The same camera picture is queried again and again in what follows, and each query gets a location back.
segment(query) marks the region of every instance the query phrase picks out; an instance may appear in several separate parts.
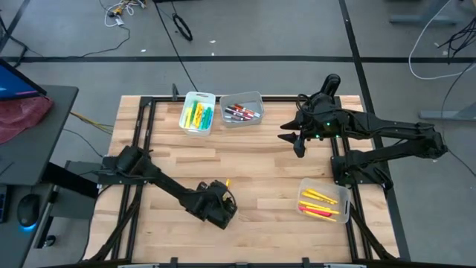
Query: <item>butcher block tabletop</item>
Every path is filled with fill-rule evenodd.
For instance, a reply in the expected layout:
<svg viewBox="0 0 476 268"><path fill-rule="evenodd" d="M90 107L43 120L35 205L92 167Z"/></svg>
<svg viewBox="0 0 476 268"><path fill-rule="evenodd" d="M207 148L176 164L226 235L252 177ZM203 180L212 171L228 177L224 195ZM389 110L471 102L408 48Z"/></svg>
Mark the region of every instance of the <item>butcher block tabletop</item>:
<svg viewBox="0 0 476 268"><path fill-rule="evenodd" d="M118 155L132 143L141 96L123 96L112 135L109 155ZM358 96L341 96L345 109L362 111ZM179 126L183 103L160 102L155 110L150 149L152 162L186 188L204 181L225 182L238 211L225 230L187 213L178 200L155 185L144 187L132 261L135 263L299 263L350 262L344 224L316 220L296 212L298 188L303 178L333 183L330 140L306 143L299 159L292 144L277 137L290 133L280 125L295 116L294 102L265 102L266 116L260 125L227 129L216 105L211 134L194 137ZM145 120L139 145L144 144ZM372 150L369 140L350 139L357 150ZM392 222L384 193L378 185L359 186L365 219L390 254L398 256ZM91 222L85 258L106 242L116 226L122 185L101 194ZM361 236L356 224L359 257ZM123 233L120 257L126 250L129 227Z"/></svg>

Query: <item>yellow marker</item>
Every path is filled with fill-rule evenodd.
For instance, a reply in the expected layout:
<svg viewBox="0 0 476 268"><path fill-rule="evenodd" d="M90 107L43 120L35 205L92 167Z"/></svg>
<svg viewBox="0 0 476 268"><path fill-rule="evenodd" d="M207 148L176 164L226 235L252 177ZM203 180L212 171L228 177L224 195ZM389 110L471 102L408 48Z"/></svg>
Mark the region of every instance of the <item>yellow marker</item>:
<svg viewBox="0 0 476 268"><path fill-rule="evenodd" d="M312 206L306 206L306 208L310 208L310 209L317 209L319 211L322 211L322 212L328 212L330 214L340 214L341 212L339 211L333 211L333 210L330 210L330 209L323 209L323 208L316 208L316 207L312 207Z"/></svg>
<svg viewBox="0 0 476 268"><path fill-rule="evenodd" d="M307 193L307 192L302 192L301 194L305 197L312 198L312 199L317 200L317 201L327 202L331 205L335 204L334 202L330 202L329 200L325 200L324 198L317 197L314 194L310 194L310 193Z"/></svg>
<svg viewBox="0 0 476 268"><path fill-rule="evenodd" d="M187 108L187 120L186 120L186 123L185 123L186 128L190 128L190 119L191 118L192 118L192 108L189 107L189 108Z"/></svg>
<svg viewBox="0 0 476 268"><path fill-rule="evenodd" d="M311 206L311 207L319 208L319 209L331 210L331 209L328 208L328 207L324 207L324 206L322 206L322 205L316 205L316 204L313 204L313 203L311 203L311 202L306 202L306 201L302 201L302 200L299 201L299 204L300 204L300 205L304 205L304 206Z"/></svg>
<svg viewBox="0 0 476 268"><path fill-rule="evenodd" d="M321 219L330 220L332 222L337 221L337 220L334 220L334 219L331 219L331 218L328 218L328 217L321 216L321 215L316 214L316 213L311 212L311 211L303 211L303 212L304 212L304 214L308 214L308 215L313 216L313 217L318 217L318 218L321 218Z"/></svg>
<svg viewBox="0 0 476 268"><path fill-rule="evenodd" d="M203 105L199 103L196 107L195 116L193 117L193 124L196 128L199 128L200 121L202 120Z"/></svg>
<svg viewBox="0 0 476 268"><path fill-rule="evenodd" d="M317 191L312 190L311 188L307 188L306 191L309 192L309 193L311 193L311 194L314 194L314 195L317 196L317 197L324 198L325 200L329 200L330 202L334 202L334 203L337 204L337 200L334 200L334 199L332 199L332 198L330 198L330 197L326 197L325 195L320 194L320 193L318 193Z"/></svg>

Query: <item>plastic container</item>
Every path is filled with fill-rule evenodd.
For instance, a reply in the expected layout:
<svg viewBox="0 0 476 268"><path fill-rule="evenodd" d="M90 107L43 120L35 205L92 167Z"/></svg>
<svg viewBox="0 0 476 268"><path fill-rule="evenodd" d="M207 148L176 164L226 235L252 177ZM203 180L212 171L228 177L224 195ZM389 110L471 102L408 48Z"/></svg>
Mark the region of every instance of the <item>plastic container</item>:
<svg viewBox="0 0 476 268"><path fill-rule="evenodd" d="M302 193L305 192L306 189L308 188L311 188L312 190L317 191L319 194L323 194L324 196L337 201L337 203L330 204L328 202L315 200L315 199L303 196ZM321 217L308 215L299 209L299 206L300 206L299 201L310 202L312 204L327 207L333 211L338 211L340 214L331 214L331 216L328 217L329 219L334 219L335 221L326 220ZM309 178L305 178L301 181L299 192L297 193L297 204L296 204L296 210L299 214L303 214L308 217L315 218L316 220L327 221L329 223L346 223L349 220L349 213L350 213L349 207L350 207L350 194L347 188L339 186L339 185L334 185L331 183L318 182L315 179L309 179Z"/></svg>
<svg viewBox="0 0 476 268"><path fill-rule="evenodd" d="M226 115L231 115L225 112L225 108L227 106L232 106L235 103L245 107L246 109L250 109L253 112L257 112L261 116L259 118L253 117L253 119L249 121L232 121L231 119L225 118ZM223 124L228 128L261 124L261 121L265 116L263 100L261 99L261 94L259 92L245 92L223 96L220 98L220 111L222 112Z"/></svg>
<svg viewBox="0 0 476 268"><path fill-rule="evenodd" d="M199 130L195 126L193 126L193 124L190 124L190 128L185 127L185 122L187 120L187 108L193 107L194 101L200 102L204 106L204 110L210 107L213 111L210 126L206 130ZM189 135L210 135L211 126L213 124L213 117L215 116L215 103L216 97L211 93L188 92L187 95L185 95L184 108L181 111L180 121L178 122L178 125L185 131L185 133Z"/></svg>

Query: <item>gray floor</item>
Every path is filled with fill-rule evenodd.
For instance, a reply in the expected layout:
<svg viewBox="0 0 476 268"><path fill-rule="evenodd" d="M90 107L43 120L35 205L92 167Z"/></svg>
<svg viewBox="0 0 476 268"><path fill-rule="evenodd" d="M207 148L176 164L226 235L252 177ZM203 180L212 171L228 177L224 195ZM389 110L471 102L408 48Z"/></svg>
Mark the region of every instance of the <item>gray floor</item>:
<svg viewBox="0 0 476 268"><path fill-rule="evenodd" d="M104 4L115 4L103 0ZM363 57L406 57L421 27L395 26L391 13L418 12L427 1L347 0L356 41ZM461 19L456 28L431 28L421 40L415 57L442 57L434 43L444 42L475 14L469 1L450 4L446 13ZM0 4L6 23L15 16L17 0ZM160 4L171 13L169 4ZM192 43L172 31L181 55L313 55L352 56L337 1L201 0L177 2L179 14L195 37ZM173 56L174 52L153 6L125 16L131 39L117 51L99 56ZM166 19L167 27L175 29ZM103 10L96 0L31 0L13 35L45 56L81 55L117 45L126 36L119 28L103 25ZM9 42L2 56L16 56L19 48ZM460 56L476 56L469 47ZM341 95L360 95L353 63L246 62L185 63L195 84L204 92L228 94L258 90L262 94L312 93L329 73L341 76ZM463 64L415 64L420 75L434 76L460 71ZM180 92L192 90L179 63L24 63L19 68L37 83L80 88L74 111L104 124L114 122L121 95L169 94L172 83ZM364 64L367 82L380 118L418 121L421 109L439 109L452 79L424 81L411 75L404 63ZM476 101L476 76L463 76L447 107L460 109ZM101 153L110 137L70 118L66 125L85 136ZM446 123L449 147L475 168L474 124ZM52 161L99 162L84 143L63 133ZM437 162L414 157L392 161L390 169L406 239L413 261L476 265L476 178L454 157ZM32 250L27 267L67 264L81 256L86 243L85 220L61 219L52 233L58 244Z"/></svg>

